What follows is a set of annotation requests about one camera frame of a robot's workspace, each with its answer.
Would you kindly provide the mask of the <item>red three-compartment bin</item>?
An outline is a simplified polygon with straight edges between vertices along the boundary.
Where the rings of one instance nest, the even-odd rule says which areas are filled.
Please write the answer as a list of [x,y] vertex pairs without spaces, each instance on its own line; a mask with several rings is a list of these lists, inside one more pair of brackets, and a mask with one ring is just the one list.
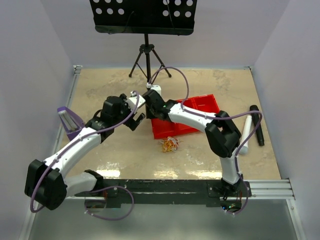
[[[194,96],[188,98],[184,106],[207,113],[218,113],[220,108],[213,94]],[[160,119],[151,119],[154,139],[182,136],[198,132],[197,129],[181,123],[174,123]]]

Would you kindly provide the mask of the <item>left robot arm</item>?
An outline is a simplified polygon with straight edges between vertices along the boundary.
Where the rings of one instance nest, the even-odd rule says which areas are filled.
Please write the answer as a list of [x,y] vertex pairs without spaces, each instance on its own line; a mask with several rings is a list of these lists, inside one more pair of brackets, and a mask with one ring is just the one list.
[[88,192],[99,196],[104,190],[103,177],[92,170],[86,170],[74,177],[68,177],[70,170],[87,153],[100,145],[115,131],[125,125],[134,131],[145,118],[141,114],[134,119],[137,110],[146,103],[136,91],[131,97],[125,94],[109,96],[84,128],[57,153],[43,161],[33,160],[27,170],[24,193],[30,197],[30,210],[37,213],[34,203],[42,208],[54,210],[67,197]]

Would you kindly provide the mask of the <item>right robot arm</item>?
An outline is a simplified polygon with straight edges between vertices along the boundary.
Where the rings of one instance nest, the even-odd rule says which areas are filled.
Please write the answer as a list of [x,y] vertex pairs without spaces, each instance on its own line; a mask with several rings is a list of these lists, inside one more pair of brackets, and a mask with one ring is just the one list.
[[205,133],[210,149],[222,167],[220,190],[233,197],[241,190],[242,174],[238,165],[241,133],[225,111],[210,113],[184,106],[175,100],[164,101],[150,89],[142,95],[151,114],[162,121],[183,124]]

